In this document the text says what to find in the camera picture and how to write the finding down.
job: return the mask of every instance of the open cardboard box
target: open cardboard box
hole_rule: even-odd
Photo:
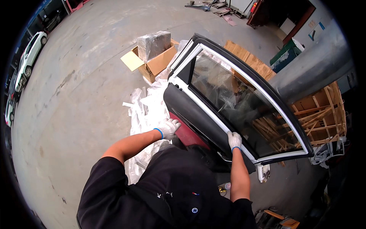
[[[153,83],[155,82],[155,77],[168,66],[177,53],[174,45],[179,45],[179,43],[171,39],[170,45],[170,48],[149,60],[146,64],[138,57],[137,46],[121,57],[121,60],[131,71],[138,69],[143,77],[150,83]]]

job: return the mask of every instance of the car door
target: car door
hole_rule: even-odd
[[[171,118],[191,131],[177,131],[183,143],[196,134],[230,162],[230,130],[241,135],[244,160],[253,164],[313,156],[307,135],[277,92],[223,47],[195,34],[171,69],[164,102]]]
[[[36,42],[37,41],[37,38],[38,38],[39,34],[36,34],[31,42],[30,42],[30,51],[29,51],[29,54],[28,54],[28,65],[33,65],[34,63],[34,60],[39,52],[39,50],[41,49],[41,43],[40,42]]]

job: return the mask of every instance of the plastic wrap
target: plastic wrap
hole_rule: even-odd
[[[137,88],[131,93],[131,103],[123,103],[123,106],[130,107],[128,115],[131,117],[130,134],[139,134],[150,131],[159,124],[164,118],[169,118],[167,107],[163,100],[163,94],[168,86],[168,75],[171,72],[171,65],[178,57],[183,48],[187,45],[187,40],[179,43],[178,52],[160,74],[155,77],[154,83],[147,83],[150,87],[146,90]],[[144,173],[151,157],[159,151],[164,144],[171,144],[168,140],[159,140],[145,149],[139,154],[129,159],[128,174],[131,184],[135,184]]]
[[[171,34],[167,31],[147,34],[137,38],[138,56],[147,63],[170,48]]]

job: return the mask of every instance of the floor jack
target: floor jack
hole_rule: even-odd
[[[185,5],[184,7],[190,7],[190,8],[194,8],[194,9],[199,9],[199,10],[203,10],[203,11],[210,11],[211,9],[211,5],[216,2],[216,0],[213,0],[211,2],[211,4],[209,4],[208,6],[205,5],[195,5],[194,1],[190,1],[187,5]]]

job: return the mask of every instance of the hand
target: hand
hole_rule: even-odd
[[[240,149],[240,146],[242,145],[242,137],[237,132],[232,133],[231,131],[228,131],[228,138],[231,152],[235,147]]]
[[[157,128],[154,130],[159,130],[161,133],[161,139],[172,140],[174,133],[182,124],[177,119],[164,119]]]

